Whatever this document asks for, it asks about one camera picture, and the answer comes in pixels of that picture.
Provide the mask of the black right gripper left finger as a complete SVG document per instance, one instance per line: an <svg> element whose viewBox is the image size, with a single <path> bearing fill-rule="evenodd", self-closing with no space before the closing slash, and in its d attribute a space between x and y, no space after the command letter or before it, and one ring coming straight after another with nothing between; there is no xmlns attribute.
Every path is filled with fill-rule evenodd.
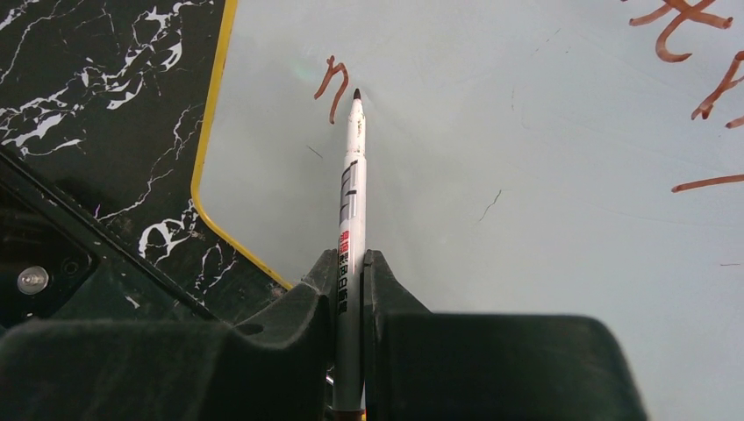
<svg viewBox="0 0 744 421"><path fill-rule="evenodd" d="M320 420L335 250L249 319L33 321L1 338L4 420Z"/></svg>

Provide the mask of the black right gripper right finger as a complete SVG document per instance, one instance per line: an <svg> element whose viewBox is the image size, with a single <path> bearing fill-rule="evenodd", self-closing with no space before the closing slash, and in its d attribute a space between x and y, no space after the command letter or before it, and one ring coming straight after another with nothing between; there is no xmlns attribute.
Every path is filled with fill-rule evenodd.
<svg viewBox="0 0 744 421"><path fill-rule="evenodd" d="M370 420L644 420L619 342L595 318L428 310L379 251L364 259Z"/></svg>

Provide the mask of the white whiteboard marker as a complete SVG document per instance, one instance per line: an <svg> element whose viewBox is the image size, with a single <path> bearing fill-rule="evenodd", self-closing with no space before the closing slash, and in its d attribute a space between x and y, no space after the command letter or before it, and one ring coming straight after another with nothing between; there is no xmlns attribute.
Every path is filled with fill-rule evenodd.
<svg viewBox="0 0 744 421"><path fill-rule="evenodd" d="M361 350L361 278L366 241L366 117L355 89L347 120L340 177L333 411L336 420L364 414Z"/></svg>

